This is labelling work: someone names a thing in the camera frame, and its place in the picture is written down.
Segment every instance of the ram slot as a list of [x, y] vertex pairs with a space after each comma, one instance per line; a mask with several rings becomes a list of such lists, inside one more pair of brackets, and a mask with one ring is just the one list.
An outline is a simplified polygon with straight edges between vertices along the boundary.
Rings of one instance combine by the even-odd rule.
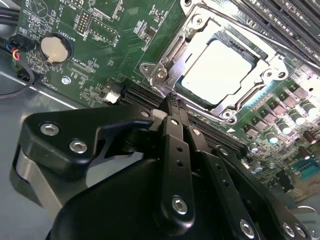
[[304, 0], [304, 2], [320, 18], [320, 2], [317, 2], [317, 0]]
[[298, 53], [301, 53], [303, 55], [304, 52], [300, 50], [300, 48], [292, 46], [292, 44], [288, 43], [288, 40], [283, 37], [283, 35], [275, 29], [273, 26], [269, 25], [269, 23], [262, 19], [260, 16], [256, 14], [255, 11], [253, 11], [250, 7], [248, 7], [246, 4], [244, 4], [241, 0], [232, 0], [232, 2], [237, 5], [237, 7], [244, 12], [249, 18], [251, 18], [257, 26], [254, 28], [256, 31], [272, 38], [273, 40], [277, 41], [278, 43], [286, 46], [287, 48], [290, 48]]
[[311, 49], [311, 46], [301, 37], [297, 38], [293, 32], [288, 30], [288, 26], [280, 26], [278, 22], [275, 22], [275, 18], [278, 19], [279, 17], [275, 15], [274, 12], [264, 7], [263, 4], [266, 2], [268, 5], [272, 7], [273, 10], [277, 8], [271, 4], [269, 1], [264, 0], [263, 4], [258, 1], [250, 1], [250, 0], [243, 0], [248, 6], [250, 6], [254, 11], [260, 14], [268, 23], [270, 23], [275, 29], [281, 32], [286, 38], [297, 48], [299, 48], [306, 56], [308, 56], [311, 60], [315, 61], [317, 64], [320, 64], [320, 56], [316, 53], [314, 49]]

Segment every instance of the metal rivet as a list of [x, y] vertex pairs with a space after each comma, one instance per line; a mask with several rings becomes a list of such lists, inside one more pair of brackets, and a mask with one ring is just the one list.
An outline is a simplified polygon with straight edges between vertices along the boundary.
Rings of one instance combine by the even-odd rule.
[[200, 136], [200, 134], [201, 134], [198, 129], [193, 129], [192, 131], [193, 131], [193, 133], [194, 133], [195, 135], [197, 135], [197, 136]]
[[249, 225], [249, 223], [247, 223], [247, 221], [241, 219], [240, 228], [248, 238], [253, 239], [255, 237], [254, 229]]
[[68, 77], [68, 76], [63, 76], [61, 78], [61, 82], [64, 84], [64, 85], [69, 85], [71, 83], [71, 78]]
[[295, 229], [297, 230], [297, 232], [304, 238], [307, 237], [305, 231], [299, 226], [299, 225], [295, 225]]
[[69, 148], [76, 154], [83, 154], [88, 150], [87, 145], [80, 140], [73, 140], [72, 142], [70, 142]]
[[228, 152], [227, 152], [227, 150], [225, 150], [224, 148], [220, 148], [220, 151], [221, 151], [221, 153], [222, 153], [223, 155], [226, 155], [226, 156], [229, 155]]
[[185, 215], [188, 211], [186, 202], [177, 196], [172, 199], [172, 207], [180, 215]]
[[179, 125], [179, 122], [178, 122], [177, 120], [175, 120], [175, 119], [171, 119], [171, 122], [172, 122], [174, 125], [176, 125], [176, 126]]
[[144, 116], [144, 117], [146, 117], [146, 118], [150, 117], [150, 114], [147, 113], [147, 112], [145, 112], [145, 111], [142, 111], [142, 112], [141, 112], [141, 115]]
[[59, 127], [52, 123], [42, 124], [40, 130], [43, 134], [48, 136], [54, 136], [60, 132]]
[[284, 222], [282, 224], [282, 228], [290, 237], [292, 237], [292, 238], [295, 237], [295, 232], [293, 231], [293, 229], [287, 223]]

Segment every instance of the black plastic bracket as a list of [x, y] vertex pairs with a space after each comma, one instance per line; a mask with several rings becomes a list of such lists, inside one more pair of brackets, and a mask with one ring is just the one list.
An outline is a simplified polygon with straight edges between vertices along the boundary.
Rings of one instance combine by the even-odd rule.
[[[257, 178], [246, 170], [240, 161], [235, 159], [233, 152], [227, 151], [227, 154], [224, 154], [222, 146], [217, 146], [213, 152], [223, 159], [228, 173], [237, 183], [236, 188], [242, 200], [246, 203], [247, 209], [250, 209], [251, 215], [254, 216], [253, 220], [258, 223], [267, 239], [311, 239], [308, 230]], [[305, 237], [299, 233], [299, 228], [305, 233]]]
[[[123, 130], [147, 129], [152, 123], [151, 113], [139, 105], [36, 113], [24, 120], [19, 146], [29, 159], [54, 173], [79, 179], [99, 154], [99, 140], [112, 141]], [[55, 125], [58, 133], [44, 134], [43, 124]], [[85, 143], [87, 150], [81, 154], [72, 151], [70, 143], [74, 140]]]
[[259, 240], [260, 237], [256, 227], [222, 159], [207, 152], [206, 140], [197, 129], [189, 127], [187, 134], [191, 157], [197, 159], [217, 196], [216, 207], [221, 212], [221, 221], [224, 227], [228, 229], [224, 230], [225, 234], [228, 235], [225, 238], [230, 240]]
[[162, 121], [159, 180], [154, 218], [170, 236], [186, 233], [195, 222], [189, 145], [183, 140], [179, 112]]

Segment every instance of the motherboard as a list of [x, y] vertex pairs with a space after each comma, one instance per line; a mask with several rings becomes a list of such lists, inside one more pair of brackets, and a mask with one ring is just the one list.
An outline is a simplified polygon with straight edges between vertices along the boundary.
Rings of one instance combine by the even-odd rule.
[[281, 184], [301, 200], [306, 190], [298, 185], [319, 186], [319, 73], [215, 13], [319, 65], [316, 0], [23, 0], [20, 5], [18, 33], [37, 42], [26, 55], [28, 63], [48, 88], [89, 108], [136, 103], [156, 108], [175, 92], [209, 145], [221, 135], [248, 146], [243, 163], [268, 188]]

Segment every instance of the capacitor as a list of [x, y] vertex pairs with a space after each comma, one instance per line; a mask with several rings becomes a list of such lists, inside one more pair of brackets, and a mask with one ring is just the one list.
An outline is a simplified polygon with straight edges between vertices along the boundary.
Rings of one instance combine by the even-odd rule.
[[252, 174], [252, 175], [256, 175], [257, 173], [255, 172], [254, 168], [253, 167], [249, 167], [249, 172]]
[[309, 116], [315, 116], [319, 113], [319, 109], [316, 108], [312, 103], [308, 102], [302, 106]]
[[273, 132], [266, 133], [265, 137], [270, 144], [276, 144], [279, 141], [279, 139], [276, 137], [276, 135]]
[[309, 131], [305, 131], [303, 133], [304, 138], [310, 143], [310, 144], [315, 144], [317, 140], [315, 139], [314, 136]]
[[259, 173], [263, 170], [261, 163], [259, 161], [252, 161], [250, 164], [252, 165], [252, 168], [256, 173]]
[[278, 128], [284, 135], [288, 135], [292, 131], [291, 128], [288, 126], [288, 124], [286, 124], [285, 122], [279, 123]]
[[269, 169], [275, 169], [276, 168], [276, 164], [274, 162], [270, 162], [268, 164]]
[[253, 154], [257, 154], [259, 152], [258, 146], [255, 142], [250, 143], [249, 148]]
[[301, 157], [302, 157], [304, 160], [310, 159], [310, 154], [308, 153], [308, 151], [307, 151], [303, 146], [300, 146], [300, 147], [298, 148], [298, 152], [300, 153]]
[[297, 126], [300, 126], [306, 122], [306, 119], [298, 112], [292, 113], [290, 117]]

